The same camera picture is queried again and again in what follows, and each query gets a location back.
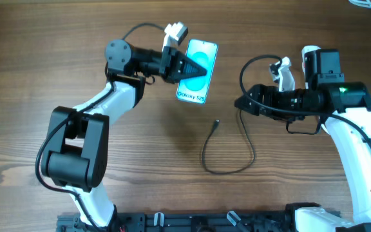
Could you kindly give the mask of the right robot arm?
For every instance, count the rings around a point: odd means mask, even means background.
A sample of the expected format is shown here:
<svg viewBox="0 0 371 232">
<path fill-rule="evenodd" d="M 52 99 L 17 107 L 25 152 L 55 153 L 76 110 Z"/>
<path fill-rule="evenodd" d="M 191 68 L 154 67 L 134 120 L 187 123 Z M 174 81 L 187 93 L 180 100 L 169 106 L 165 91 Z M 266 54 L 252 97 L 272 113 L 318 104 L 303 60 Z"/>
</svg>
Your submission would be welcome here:
<svg viewBox="0 0 371 232">
<path fill-rule="evenodd" d="M 306 46 L 302 50 L 305 87 L 297 89 L 287 58 L 274 56 L 274 84 L 243 89 L 234 105 L 252 115 L 290 124 L 318 118 L 336 145 L 352 197 L 353 219 L 345 220 L 315 203 L 288 204 L 287 231 L 371 231 L 371 96 L 362 82 L 346 82 L 339 52 Z"/>
</svg>

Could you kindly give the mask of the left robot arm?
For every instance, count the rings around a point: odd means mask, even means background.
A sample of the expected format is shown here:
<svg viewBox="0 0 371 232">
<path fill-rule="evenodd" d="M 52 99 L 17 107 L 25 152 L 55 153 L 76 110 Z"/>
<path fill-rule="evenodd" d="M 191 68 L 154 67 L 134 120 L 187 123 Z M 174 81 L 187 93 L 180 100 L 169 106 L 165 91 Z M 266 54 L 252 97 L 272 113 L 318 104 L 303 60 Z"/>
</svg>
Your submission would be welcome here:
<svg viewBox="0 0 371 232">
<path fill-rule="evenodd" d="M 174 84 L 211 71 L 206 61 L 194 61 L 171 46 L 157 52 L 123 39 L 106 46 L 105 58 L 105 89 L 84 104 L 52 111 L 35 161 L 35 175 L 45 188 L 73 197 L 84 231 L 120 230 L 117 208 L 102 184 L 109 128 L 139 103 L 146 78 L 156 75 Z"/>
</svg>

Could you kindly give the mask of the teal screen Galaxy smartphone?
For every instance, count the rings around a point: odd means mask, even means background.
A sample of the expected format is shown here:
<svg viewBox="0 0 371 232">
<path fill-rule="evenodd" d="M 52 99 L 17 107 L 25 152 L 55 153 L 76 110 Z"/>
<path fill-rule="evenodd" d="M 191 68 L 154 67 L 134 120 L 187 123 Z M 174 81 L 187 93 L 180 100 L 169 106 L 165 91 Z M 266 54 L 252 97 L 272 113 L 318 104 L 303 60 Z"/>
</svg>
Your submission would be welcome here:
<svg viewBox="0 0 371 232">
<path fill-rule="evenodd" d="M 189 78 L 182 79 L 176 91 L 176 97 L 180 101 L 205 104 L 211 77 L 216 62 L 218 45 L 216 43 L 191 39 L 189 41 L 186 56 L 192 63 L 185 66 Z"/>
</svg>

